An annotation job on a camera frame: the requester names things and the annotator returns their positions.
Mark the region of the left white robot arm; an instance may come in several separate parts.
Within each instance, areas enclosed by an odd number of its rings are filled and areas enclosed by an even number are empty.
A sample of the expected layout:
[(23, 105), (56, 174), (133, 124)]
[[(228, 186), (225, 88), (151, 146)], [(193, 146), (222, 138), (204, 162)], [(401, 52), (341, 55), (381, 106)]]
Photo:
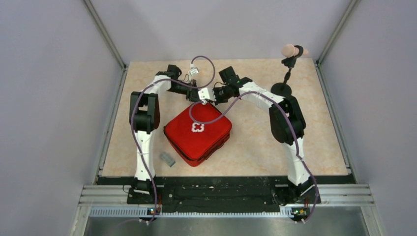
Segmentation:
[(134, 91), (130, 96), (129, 123), (136, 144), (137, 162), (132, 189), (139, 193), (145, 203), (157, 199), (158, 191), (153, 179), (153, 140), (160, 125), (159, 96), (164, 92), (183, 94), (191, 100), (196, 81), (192, 76), (199, 73), (196, 67), (180, 80), (182, 71), (179, 67), (169, 64), (166, 71), (158, 72), (152, 82), (141, 91)]

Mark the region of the red black medicine kit bag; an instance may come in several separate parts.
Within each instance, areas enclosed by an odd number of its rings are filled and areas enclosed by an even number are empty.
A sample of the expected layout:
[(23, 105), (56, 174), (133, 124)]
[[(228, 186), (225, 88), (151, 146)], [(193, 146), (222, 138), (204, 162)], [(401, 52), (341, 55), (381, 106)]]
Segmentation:
[(197, 167), (207, 160), (215, 151), (220, 149), (229, 139), (232, 123), (226, 117), (211, 124), (208, 122), (221, 116), (221, 112), (211, 104), (197, 104), (187, 107), (163, 128), (163, 133), (174, 150), (191, 167)]

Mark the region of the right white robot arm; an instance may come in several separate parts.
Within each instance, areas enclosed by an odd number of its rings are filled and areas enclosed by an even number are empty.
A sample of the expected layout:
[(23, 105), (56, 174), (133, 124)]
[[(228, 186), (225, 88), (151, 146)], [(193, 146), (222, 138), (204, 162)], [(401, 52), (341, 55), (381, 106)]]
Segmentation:
[(241, 79), (231, 66), (219, 71), (219, 75), (224, 86), (214, 89), (217, 103), (237, 97), (269, 114), (271, 133), (282, 144), (288, 163), (288, 180), (294, 185), (288, 189), (289, 198), (301, 203), (308, 197), (308, 189), (303, 184), (311, 174), (303, 161), (306, 122), (297, 99), (267, 91), (247, 77)]

